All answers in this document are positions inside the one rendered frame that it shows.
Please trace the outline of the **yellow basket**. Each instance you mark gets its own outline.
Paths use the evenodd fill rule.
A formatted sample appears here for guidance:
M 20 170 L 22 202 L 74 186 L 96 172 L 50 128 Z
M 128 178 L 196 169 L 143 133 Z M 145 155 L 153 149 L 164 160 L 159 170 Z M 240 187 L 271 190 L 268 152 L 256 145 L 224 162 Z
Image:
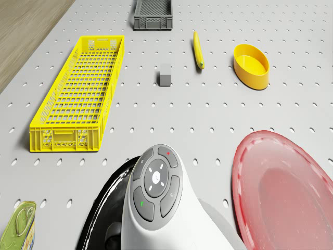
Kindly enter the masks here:
M 124 36 L 82 36 L 30 123 L 31 152 L 98 151 L 122 59 Z

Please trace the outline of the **banana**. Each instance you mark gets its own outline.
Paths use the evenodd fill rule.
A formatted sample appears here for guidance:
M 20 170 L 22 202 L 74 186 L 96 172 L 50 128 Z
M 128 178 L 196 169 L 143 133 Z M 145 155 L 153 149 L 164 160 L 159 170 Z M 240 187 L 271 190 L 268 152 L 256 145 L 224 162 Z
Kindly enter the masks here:
M 194 52 L 195 52 L 195 59 L 196 59 L 197 66 L 200 69 L 204 69 L 204 59 L 203 59 L 203 55 L 202 55 L 200 41 L 198 38 L 198 33 L 196 31 L 194 31 L 193 43 L 194 43 Z

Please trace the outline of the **grey cube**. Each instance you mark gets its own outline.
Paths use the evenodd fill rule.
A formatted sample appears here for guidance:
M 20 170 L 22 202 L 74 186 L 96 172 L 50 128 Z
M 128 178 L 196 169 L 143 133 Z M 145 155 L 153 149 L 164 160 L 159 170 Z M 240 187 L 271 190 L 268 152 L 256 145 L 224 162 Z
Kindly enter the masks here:
M 162 64 L 159 73 L 159 86 L 171 86 L 171 65 Z

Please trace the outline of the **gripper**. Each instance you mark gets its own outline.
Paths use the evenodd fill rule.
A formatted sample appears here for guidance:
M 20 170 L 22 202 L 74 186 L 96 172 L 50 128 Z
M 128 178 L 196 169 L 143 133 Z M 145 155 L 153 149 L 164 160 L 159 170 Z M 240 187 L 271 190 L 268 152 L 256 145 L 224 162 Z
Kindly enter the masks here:
M 112 223 L 105 236 L 105 249 L 106 250 L 120 250 L 121 249 L 121 222 Z

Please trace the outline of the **red plate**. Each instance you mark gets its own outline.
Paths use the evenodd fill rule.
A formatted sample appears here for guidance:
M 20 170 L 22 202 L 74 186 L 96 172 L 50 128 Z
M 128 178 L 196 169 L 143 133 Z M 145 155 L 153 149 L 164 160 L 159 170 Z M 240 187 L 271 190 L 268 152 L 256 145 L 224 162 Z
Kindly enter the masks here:
M 232 191 L 247 250 L 333 250 L 333 180 L 289 139 L 247 135 L 235 153 Z

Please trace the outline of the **yellow bowl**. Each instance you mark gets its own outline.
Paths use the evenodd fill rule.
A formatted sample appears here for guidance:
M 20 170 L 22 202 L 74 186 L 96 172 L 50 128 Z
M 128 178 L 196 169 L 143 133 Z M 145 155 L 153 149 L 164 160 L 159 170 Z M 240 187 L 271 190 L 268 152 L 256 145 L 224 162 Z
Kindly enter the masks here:
M 234 71 L 246 86 L 263 90 L 269 83 L 269 62 L 255 46 L 239 44 L 234 49 Z

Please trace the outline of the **flat-sided can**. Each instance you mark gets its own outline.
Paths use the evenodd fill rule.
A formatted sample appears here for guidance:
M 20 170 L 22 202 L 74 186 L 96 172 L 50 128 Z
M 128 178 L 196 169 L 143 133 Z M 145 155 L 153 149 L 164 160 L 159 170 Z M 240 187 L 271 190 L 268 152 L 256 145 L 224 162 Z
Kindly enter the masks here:
M 35 241 L 36 202 L 24 201 L 13 212 L 0 239 L 0 250 L 32 250 Z

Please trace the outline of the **dark grey basket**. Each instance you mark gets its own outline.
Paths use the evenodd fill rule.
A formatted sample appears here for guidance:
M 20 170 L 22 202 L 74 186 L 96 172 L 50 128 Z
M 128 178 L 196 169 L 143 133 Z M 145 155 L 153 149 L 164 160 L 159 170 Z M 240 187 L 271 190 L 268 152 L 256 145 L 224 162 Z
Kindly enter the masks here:
M 137 0 L 134 30 L 172 30 L 172 0 Z

